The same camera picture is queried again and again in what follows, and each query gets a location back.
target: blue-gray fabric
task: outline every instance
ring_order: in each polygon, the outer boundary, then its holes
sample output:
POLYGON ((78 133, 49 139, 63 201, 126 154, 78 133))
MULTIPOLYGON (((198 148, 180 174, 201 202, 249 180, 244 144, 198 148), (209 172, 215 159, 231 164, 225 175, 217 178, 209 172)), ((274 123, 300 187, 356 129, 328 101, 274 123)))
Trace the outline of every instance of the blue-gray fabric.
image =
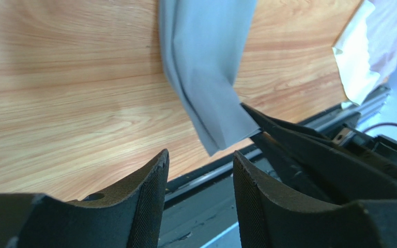
POLYGON ((160 0, 163 71, 212 155, 258 132, 233 89, 256 0, 160 0))

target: wooden tabletop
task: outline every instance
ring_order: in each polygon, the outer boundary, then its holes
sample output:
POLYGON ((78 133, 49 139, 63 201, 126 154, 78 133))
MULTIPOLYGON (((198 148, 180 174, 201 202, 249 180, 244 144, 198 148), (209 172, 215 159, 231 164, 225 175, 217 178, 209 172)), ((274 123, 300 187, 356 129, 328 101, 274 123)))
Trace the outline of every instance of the wooden tabletop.
MULTIPOLYGON (((0 0, 0 192, 82 199, 163 148, 173 179, 209 157, 162 72, 157 0, 0 0)), ((331 46, 360 0, 258 0, 235 85, 301 121, 343 100, 331 46)))

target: cloth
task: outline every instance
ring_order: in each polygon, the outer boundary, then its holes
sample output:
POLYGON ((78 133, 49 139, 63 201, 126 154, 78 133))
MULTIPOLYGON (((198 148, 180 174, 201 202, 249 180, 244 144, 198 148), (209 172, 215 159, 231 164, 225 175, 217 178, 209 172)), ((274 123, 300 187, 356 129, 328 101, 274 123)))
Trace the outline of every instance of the cloth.
POLYGON ((397 1, 364 0, 333 46, 344 91, 362 104, 397 65, 397 1))
POLYGON ((163 71, 210 155, 258 132, 233 89, 255 5, 160 0, 163 71))

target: wood grain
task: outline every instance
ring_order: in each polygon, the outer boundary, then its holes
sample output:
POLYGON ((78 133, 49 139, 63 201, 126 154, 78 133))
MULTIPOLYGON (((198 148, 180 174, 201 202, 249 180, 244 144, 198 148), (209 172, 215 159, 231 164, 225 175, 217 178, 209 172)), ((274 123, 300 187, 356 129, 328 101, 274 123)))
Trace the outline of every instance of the wood grain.
MULTIPOLYGON (((360 0, 259 0, 236 90, 300 121, 345 99, 331 45, 360 0)), ((160 59, 156 0, 0 0, 0 192, 71 200, 163 148, 170 179, 209 157, 160 59)))

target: wooden table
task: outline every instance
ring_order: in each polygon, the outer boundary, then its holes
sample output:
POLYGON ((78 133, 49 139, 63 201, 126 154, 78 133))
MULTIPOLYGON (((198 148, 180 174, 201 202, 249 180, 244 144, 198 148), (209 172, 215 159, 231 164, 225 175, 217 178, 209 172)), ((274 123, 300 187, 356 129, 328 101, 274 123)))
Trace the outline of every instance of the wooden table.
MULTIPOLYGON (((0 0, 0 192, 82 199, 170 151, 209 157, 162 72, 157 0, 0 0)), ((236 90, 297 122, 343 100, 331 46, 360 0, 258 0, 236 90)))

